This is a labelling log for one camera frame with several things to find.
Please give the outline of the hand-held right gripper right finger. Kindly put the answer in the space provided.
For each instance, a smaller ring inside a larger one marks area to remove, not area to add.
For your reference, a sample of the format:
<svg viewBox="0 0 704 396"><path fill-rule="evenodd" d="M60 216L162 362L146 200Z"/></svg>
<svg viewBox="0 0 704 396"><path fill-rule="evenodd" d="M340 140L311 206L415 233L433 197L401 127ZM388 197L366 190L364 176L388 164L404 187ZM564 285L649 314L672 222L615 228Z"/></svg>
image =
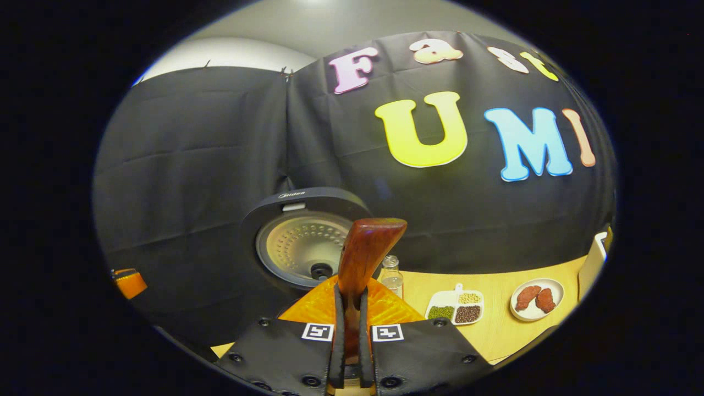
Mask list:
<svg viewBox="0 0 704 396"><path fill-rule="evenodd" d="M361 378L377 395L460 395L494 369L449 318L425 319L375 279L360 313Z"/></svg>

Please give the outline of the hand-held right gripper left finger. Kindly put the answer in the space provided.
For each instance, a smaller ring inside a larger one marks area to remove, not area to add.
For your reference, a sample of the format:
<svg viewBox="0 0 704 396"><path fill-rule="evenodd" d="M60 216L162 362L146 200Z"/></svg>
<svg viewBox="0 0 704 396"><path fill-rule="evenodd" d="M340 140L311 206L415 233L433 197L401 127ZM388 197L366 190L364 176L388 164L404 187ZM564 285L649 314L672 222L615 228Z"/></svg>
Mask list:
<svg viewBox="0 0 704 396"><path fill-rule="evenodd" d="M342 301L332 277L279 318L262 317L216 361L264 395L327 395L344 385Z"/></svg>

